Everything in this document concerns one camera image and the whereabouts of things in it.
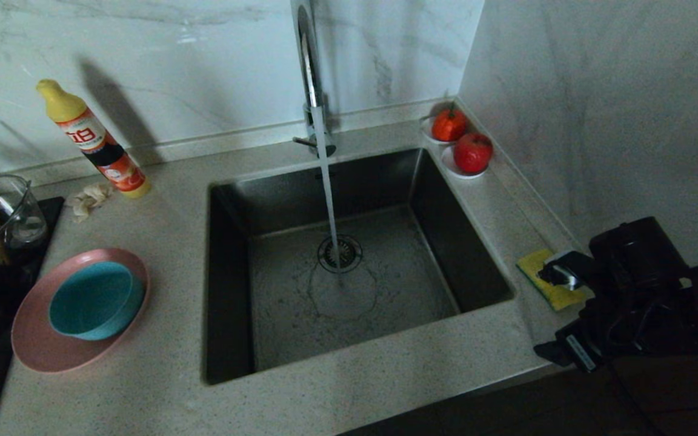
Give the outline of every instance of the faucet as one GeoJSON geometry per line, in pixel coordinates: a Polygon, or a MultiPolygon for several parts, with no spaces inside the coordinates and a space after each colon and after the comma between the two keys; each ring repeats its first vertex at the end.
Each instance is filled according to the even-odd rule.
{"type": "Polygon", "coordinates": [[[319,62],[316,51],[316,33],[314,31],[314,13],[310,0],[291,0],[293,8],[293,24],[296,31],[296,42],[298,45],[298,55],[300,57],[301,74],[303,77],[303,90],[305,91],[305,104],[303,114],[305,116],[305,127],[307,128],[307,138],[294,137],[293,142],[307,145],[316,151],[316,130],[322,129],[327,139],[327,155],[330,156],[336,151],[333,140],[327,126],[314,125],[314,111],[320,111],[323,121],[325,119],[324,95],[322,94],[322,83],[319,82],[319,62]]]}

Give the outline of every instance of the blue bowl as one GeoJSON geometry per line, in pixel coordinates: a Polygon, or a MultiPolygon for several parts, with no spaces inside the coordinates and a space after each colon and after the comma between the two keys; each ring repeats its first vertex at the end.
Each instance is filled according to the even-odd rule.
{"type": "Polygon", "coordinates": [[[69,276],[50,301],[50,326],[66,336],[107,339],[125,329],[144,299],[141,280],[117,262],[99,262],[69,276]]]}

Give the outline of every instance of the speckled countertop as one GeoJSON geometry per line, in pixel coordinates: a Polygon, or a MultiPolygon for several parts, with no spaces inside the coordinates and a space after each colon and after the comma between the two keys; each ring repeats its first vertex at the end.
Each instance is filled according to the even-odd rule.
{"type": "MultiPolygon", "coordinates": [[[[440,148],[417,122],[335,140],[333,161],[427,147],[440,165],[440,148]]],[[[512,300],[229,383],[203,383],[208,186],[315,166],[297,144],[255,147],[146,167],[147,196],[116,195],[82,224],[64,209],[44,271],[118,246],[149,267],[152,298],[122,343],[86,367],[44,375],[13,360],[0,434],[337,434],[546,365],[532,345],[550,340],[578,308],[555,314],[515,261],[546,246],[567,248],[568,239],[499,153],[482,177],[446,179],[511,284],[512,300]]],[[[101,180],[36,194],[69,196],[101,180]]]]}

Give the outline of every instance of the sponge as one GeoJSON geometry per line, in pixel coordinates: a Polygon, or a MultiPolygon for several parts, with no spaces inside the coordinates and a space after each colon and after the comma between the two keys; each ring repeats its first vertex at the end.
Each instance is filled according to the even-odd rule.
{"type": "Polygon", "coordinates": [[[564,286],[552,285],[537,276],[537,272],[543,269],[545,260],[551,257],[553,253],[550,250],[535,251],[532,254],[527,254],[521,257],[516,266],[532,281],[538,291],[543,294],[548,304],[556,310],[562,310],[567,306],[584,301],[587,296],[580,290],[571,291],[564,286]]]}

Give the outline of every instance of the white tile wall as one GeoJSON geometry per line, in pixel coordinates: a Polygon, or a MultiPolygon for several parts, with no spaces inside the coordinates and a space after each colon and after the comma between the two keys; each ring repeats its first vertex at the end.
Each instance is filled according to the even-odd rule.
{"type": "Polygon", "coordinates": [[[581,243],[655,215],[698,263],[698,2],[490,0],[459,94],[581,243]]]}
{"type": "MultiPolygon", "coordinates": [[[[455,94],[483,2],[315,4],[325,91],[348,113],[455,94]]],[[[0,170],[78,156],[41,78],[139,146],[299,121],[299,75],[289,0],[0,0],[0,170]]]]}

